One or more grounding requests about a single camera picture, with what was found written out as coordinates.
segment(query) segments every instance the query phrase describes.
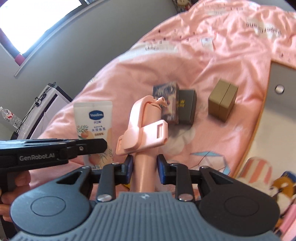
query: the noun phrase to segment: pink clip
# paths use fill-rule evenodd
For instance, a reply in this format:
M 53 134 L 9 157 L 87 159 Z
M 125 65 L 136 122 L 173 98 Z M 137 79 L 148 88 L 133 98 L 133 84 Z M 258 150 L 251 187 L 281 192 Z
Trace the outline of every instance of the pink clip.
M 153 96 L 146 96 L 138 100 L 131 109 L 128 129 L 120 136 L 117 142 L 116 154 L 119 156 L 140 152 L 148 148 L 162 146 L 168 139 L 168 124 L 159 120 L 146 126 L 143 125 L 146 105 L 158 107 L 166 106 L 163 97 L 155 100 Z

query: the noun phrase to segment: red and white striped object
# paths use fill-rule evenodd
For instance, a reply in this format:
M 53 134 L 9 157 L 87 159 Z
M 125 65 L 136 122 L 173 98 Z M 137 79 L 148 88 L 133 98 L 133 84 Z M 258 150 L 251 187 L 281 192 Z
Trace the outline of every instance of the red and white striped object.
M 239 177 L 243 177 L 247 183 L 262 181 L 266 185 L 271 184 L 272 166 L 260 157 L 251 157 L 246 162 Z

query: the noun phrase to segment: window frame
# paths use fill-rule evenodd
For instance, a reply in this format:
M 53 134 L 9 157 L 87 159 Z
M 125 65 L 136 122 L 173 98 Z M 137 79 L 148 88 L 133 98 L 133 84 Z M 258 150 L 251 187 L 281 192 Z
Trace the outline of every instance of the window frame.
M 0 7 L 8 0 L 0 0 Z M 49 28 L 25 53 L 21 54 L 16 47 L 12 44 L 12 42 L 9 40 L 9 38 L 5 35 L 5 33 L 0 28 L 0 44 L 6 49 L 6 51 L 14 58 L 18 57 L 19 55 L 22 55 L 23 58 L 27 58 L 34 49 L 37 48 L 39 44 L 42 43 L 56 28 L 58 28 L 61 24 L 63 24 L 66 20 L 71 18 L 76 13 L 80 12 L 82 9 L 87 7 L 89 4 L 85 0 L 79 0 L 81 3 L 80 6 L 78 6 L 76 9 L 69 12 L 66 16 L 64 16 L 62 19 L 60 19 L 57 23 L 55 23 L 51 28 Z

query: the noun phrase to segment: pink plastic device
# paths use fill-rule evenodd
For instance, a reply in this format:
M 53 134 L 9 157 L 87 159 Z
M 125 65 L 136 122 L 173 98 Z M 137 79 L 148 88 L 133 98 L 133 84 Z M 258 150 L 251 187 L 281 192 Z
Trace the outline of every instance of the pink plastic device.
M 163 97 L 155 100 L 153 96 L 146 96 L 138 100 L 131 109 L 128 129 L 117 142 L 117 155 L 135 153 L 133 192 L 155 191 L 158 147 L 168 139 L 168 124 L 161 120 L 160 104 L 166 106 Z

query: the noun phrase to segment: window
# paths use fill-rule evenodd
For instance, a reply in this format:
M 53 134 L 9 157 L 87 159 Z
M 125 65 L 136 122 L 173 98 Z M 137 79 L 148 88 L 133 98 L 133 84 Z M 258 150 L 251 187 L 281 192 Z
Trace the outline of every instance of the window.
M 57 26 L 92 2 L 0 0 L 0 43 L 17 63 L 21 56 L 22 63 Z

